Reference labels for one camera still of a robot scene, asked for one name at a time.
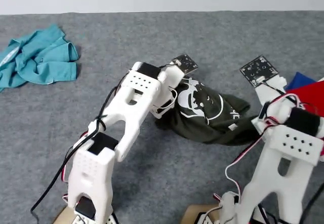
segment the red cloth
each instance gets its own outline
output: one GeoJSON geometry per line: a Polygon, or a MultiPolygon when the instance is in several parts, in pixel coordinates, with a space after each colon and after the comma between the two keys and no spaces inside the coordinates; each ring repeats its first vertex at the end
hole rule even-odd
{"type": "Polygon", "coordinates": [[[315,113],[314,107],[316,107],[317,114],[324,117],[324,81],[319,81],[297,89],[288,90],[287,93],[296,94],[302,103],[312,104],[313,106],[304,105],[306,110],[311,113],[315,113]]]}

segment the white wire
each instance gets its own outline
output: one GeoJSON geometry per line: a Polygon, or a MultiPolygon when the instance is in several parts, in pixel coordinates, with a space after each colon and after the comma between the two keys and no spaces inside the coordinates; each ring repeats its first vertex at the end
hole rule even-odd
{"type": "Polygon", "coordinates": [[[203,223],[205,222],[206,217],[209,215],[209,213],[211,213],[211,212],[214,211],[214,210],[219,210],[219,209],[221,209],[221,208],[223,208],[223,205],[219,205],[219,206],[214,207],[214,208],[210,209],[209,211],[207,211],[206,214],[205,214],[205,216],[204,216],[204,218],[202,219],[202,222],[203,222],[203,223]]]}
{"type": "Polygon", "coordinates": [[[218,194],[214,193],[213,195],[218,201],[222,201],[222,197],[220,197],[218,194]]]}
{"type": "Polygon", "coordinates": [[[170,107],[171,105],[174,104],[174,102],[176,101],[177,97],[178,97],[178,92],[172,88],[172,87],[169,87],[169,89],[171,89],[172,91],[174,91],[176,93],[176,96],[174,97],[173,101],[171,103],[169,103],[167,106],[164,106],[164,107],[159,107],[159,109],[166,109],[168,107],[170,107]]]}
{"type": "Polygon", "coordinates": [[[66,172],[66,165],[65,165],[64,168],[63,168],[63,172],[62,172],[62,175],[63,175],[62,178],[63,178],[63,179],[62,179],[62,180],[63,180],[64,183],[67,183],[68,181],[65,180],[65,172],[66,172]]]}
{"type": "Polygon", "coordinates": [[[276,102],[281,101],[282,99],[285,99],[287,97],[294,97],[296,99],[296,106],[300,107],[300,99],[296,94],[285,94],[280,99],[278,99],[276,102]]]}
{"type": "Polygon", "coordinates": [[[67,200],[65,198],[67,198],[67,195],[62,196],[62,200],[67,204],[67,200]]]}
{"type": "Polygon", "coordinates": [[[244,156],[252,149],[254,148],[254,146],[262,139],[262,136],[260,136],[251,146],[250,148],[248,148],[245,152],[242,153],[242,155],[237,158],[234,162],[232,162],[230,165],[228,165],[226,168],[225,168],[225,176],[228,180],[232,181],[233,183],[235,183],[236,187],[237,187],[237,191],[238,191],[238,202],[240,203],[240,200],[241,200],[241,189],[240,189],[240,186],[238,184],[237,181],[235,181],[234,179],[230,178],[227,174],[227,170],[234,166],[235,164],[237,164],[238,162],[240,162],[240,160],[242,158],[244,158],[244,156]]]}

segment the circuit board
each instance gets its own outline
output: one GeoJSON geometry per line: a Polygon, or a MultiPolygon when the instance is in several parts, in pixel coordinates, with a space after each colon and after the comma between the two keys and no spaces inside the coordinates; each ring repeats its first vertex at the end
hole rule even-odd
{"type": "Polygon", "coordinates": [[[185,75],[196,70],[198,65],[187,54],[180,55],[172,60],[185,75]]]}
{"type": "Polygon", "coordinates": [[[264,56],[259,56],[247,63],[240,68],[240,72],[253,87],[259,86],[278,74],[278,71],[264,56]]]}

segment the teal cloth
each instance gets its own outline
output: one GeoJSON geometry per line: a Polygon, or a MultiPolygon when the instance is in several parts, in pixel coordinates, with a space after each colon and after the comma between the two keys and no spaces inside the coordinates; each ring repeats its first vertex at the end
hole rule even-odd
{"type": "Polygon", "coordinates": [[[50,84],[76,80],[75,46],[64,32],[52,25],[21,38],[12,39],[0,53],[0,92],[26,82],[50,84]]]}

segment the cloth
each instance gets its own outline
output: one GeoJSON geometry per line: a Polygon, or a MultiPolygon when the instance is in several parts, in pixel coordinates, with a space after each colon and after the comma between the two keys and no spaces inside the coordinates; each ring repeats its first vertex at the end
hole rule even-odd
{"type": "Polygon", "coordinates": [[[251,118],[241,118],[248,102],[221,94],[192,78],[184,78],[176,88],[175,108],[156,124],[196,142],[241,145],[259,135],[251,118]]]}
{"type": "Polygon", "coordinates": [[[285,90],[292,90],[302,86],[310,85],[316,82],[315,80],[303,75],[300,72],[296,72],[294,79],[286,86],[285,90]]]}
{"type": "Polygon", "coordinates": [[[50,84],[76,80],[79,58],[75,46],[64,39],[64,32],[52,25],[21,38],[12,39],[0,53],[0,91],[26,82],[50,84]]]}
{"type": "Polygon", "coordinates": [[[287,93],[296,94],[300,101],[309,105],[304,105],[306,110],[317,113],[324,117],[324,81],[312,83],[297,89],[288,90],[287,93]]]}

